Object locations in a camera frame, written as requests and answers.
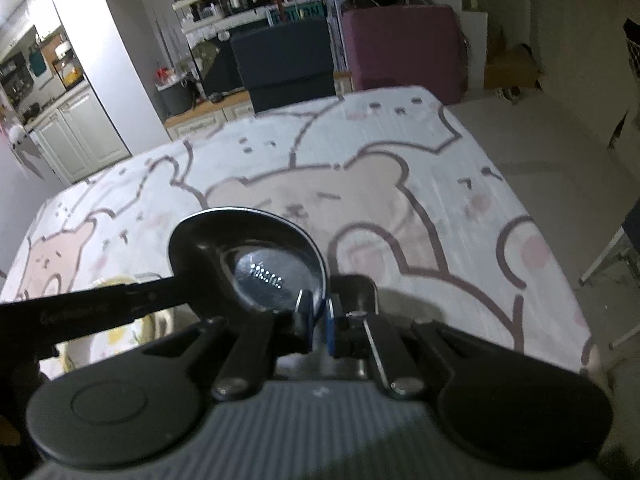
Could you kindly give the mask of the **cream two-handled bowl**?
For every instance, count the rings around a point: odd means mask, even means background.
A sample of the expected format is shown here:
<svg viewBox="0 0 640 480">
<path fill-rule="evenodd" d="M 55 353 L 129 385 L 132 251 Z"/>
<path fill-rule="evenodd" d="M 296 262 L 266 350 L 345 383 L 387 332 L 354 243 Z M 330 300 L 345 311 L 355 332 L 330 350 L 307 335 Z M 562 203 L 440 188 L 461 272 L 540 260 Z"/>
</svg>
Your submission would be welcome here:
<svg viewBox="0 0 640 480">
<path fill-rule="evenodd" d="M 93 283 L 94 288 L 130 285 L 146 283 L 160 278 L 160 274 L 153 272 L 139 273 L 134 275 L 119 274 L 112 278 L 102 278 Z M 115 344 L 135 344 L 141 346 L 155 339 L 162 338 L 174 330 L 175 309 L 169 308 L 147 315 L 145 318 L 135 320 L 127 325 L 111 328 L 107 330 L 106 338 L 110 346 Z"/>
</svg>

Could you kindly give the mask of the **lemon pattern scalloped bowl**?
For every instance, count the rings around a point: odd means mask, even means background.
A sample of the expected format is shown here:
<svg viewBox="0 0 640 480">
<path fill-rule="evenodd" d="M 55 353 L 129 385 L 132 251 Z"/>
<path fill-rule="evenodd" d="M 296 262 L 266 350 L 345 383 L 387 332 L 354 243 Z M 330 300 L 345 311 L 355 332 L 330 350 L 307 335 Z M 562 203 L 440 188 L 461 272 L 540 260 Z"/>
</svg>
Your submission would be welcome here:
<svg viewBox="0 0 640 480">
<path fill-rule="evenodd" d="M 160 339 L 174 329 L 174 308 L 152 313 L 122 326 L 56 344 L 54 356 L 38 360 L 40 370 L 53 380 L 72 370 Z"/>
</svg>

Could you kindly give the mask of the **bear pattern tablecloth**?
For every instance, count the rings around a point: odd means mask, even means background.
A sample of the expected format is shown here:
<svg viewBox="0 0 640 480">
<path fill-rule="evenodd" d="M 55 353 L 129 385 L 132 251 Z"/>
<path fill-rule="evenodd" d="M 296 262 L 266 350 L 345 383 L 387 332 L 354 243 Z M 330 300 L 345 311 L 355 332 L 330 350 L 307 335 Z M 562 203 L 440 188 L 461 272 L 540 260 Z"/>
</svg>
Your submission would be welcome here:
<svg viewBox="0 0 640 480">
<path fill-rule="evenodd" d="M 217 206 L 301 226 L 384 311 L 445 323 L 588 374 L 598 354 L 534 219 L 480 144 L 421 87 L 334 96 L 208 127 L 46 200 L 3 301 L 169 274 L 180 220 Z"/>
</svg>

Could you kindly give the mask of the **dark green chair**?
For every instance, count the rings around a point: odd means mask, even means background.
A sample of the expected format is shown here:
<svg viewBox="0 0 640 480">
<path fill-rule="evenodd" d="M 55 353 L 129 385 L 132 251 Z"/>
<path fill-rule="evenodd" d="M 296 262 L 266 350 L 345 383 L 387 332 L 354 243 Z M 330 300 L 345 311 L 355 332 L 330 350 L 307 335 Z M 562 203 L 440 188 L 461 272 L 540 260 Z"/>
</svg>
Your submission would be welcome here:
<svg viewBox="0 0 640 480">
<path fill-rule="evenodd" d="M 282 23 L 231 40 L 254 111 L 334 96 L 334 65 L 323 18 Z"/>
</svg>

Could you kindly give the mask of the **white storage shelf rack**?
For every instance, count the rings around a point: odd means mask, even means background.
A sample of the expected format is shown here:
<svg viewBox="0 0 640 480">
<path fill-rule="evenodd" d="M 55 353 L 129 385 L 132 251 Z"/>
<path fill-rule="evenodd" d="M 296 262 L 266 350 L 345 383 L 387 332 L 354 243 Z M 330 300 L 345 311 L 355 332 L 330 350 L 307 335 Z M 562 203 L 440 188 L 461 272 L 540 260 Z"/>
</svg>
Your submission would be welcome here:
<svg viewBox="0 0 640 480">
<path fill-rule="evenodd" d="M 182 27 L 201 21 L 220 21 L 233 14 L 257 8 L 258 0 L 175 0 L 171 5 Z"/>
</svg>

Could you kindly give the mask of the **round steel bowl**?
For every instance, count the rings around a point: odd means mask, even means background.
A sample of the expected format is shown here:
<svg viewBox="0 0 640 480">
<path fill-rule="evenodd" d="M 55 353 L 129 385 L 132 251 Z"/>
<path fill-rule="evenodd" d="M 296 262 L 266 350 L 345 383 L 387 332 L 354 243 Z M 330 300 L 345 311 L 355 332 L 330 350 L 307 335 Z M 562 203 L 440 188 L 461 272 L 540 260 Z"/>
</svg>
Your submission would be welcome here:
<svg viewBox="0 0 640 480">
<path fill-rule="evenodd" d="M 329 295 L 326 263 L 306 231 L 255 208 L 216 207 L 184 218 L 169 237 L 168 259 L 201 318 L 293 311 L 298 295 L 309 292 L 318 320 Z"/>
</svg>

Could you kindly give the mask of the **wooden low drawer bench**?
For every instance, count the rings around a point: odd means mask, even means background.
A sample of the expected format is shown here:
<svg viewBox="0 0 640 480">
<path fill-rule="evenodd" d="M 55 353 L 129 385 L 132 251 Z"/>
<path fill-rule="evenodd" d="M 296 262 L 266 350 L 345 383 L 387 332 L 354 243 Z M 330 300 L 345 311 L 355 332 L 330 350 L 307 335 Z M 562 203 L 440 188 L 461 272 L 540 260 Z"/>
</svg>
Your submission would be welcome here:
<svg viewBox="0 0 640 480">
<path fill-rule="evenodd" d="M 197 132 L 209 126 L 220 126 L 225 122 L 255 115 L 253 102 L 247 91 L 239 91 L 226 96 L 220 102 L 203 101 L 186 112 L 169 117 L 164 122 L 171 140 Z"/>
</svg>

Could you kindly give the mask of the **white lower cabinet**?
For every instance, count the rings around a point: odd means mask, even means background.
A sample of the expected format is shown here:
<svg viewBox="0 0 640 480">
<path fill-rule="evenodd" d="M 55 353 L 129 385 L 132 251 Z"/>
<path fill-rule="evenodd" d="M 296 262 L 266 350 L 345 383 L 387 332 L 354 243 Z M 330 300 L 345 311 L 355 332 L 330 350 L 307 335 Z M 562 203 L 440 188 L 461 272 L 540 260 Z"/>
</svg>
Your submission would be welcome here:
<svg viewBox="0 0 640 480">
<path fill-rule="evenodd" d="M 66 185 L 131 156 L 87 81 L 63 94 L 26 130 Z"/>
</svg>

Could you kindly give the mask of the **maroon chair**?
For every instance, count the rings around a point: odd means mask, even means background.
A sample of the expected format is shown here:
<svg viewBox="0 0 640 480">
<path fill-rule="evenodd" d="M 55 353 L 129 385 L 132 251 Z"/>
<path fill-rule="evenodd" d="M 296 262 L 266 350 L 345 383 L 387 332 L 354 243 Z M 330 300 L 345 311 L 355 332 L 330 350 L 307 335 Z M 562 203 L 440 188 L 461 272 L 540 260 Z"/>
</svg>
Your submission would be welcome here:
<svg viewBox="0 0 640 480">
<path fill-rule="evenodd" d="M 466 88 L 466 50 L 450 6 L 377 6 L 343 14 L 357 91 L 420 86 L 449 105 Z"/>
</svg>

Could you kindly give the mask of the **steel rectangular container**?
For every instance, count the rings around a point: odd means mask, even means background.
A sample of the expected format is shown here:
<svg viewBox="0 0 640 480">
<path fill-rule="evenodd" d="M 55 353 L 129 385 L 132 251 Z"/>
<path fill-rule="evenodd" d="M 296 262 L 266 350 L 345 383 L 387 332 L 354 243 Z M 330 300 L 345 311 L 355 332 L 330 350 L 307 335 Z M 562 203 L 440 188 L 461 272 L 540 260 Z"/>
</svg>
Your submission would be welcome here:
<svg viewBox="0 0 640 480">
<path fill-rule="evenodd" d="M 368 378 L 369 343 L 364 320 L 378 315 L 378 289 L 364 275 L 334 275 L 330 296 L 307 354 L 277 360 L 277 379 L 360 380 Z"/>
</svg>

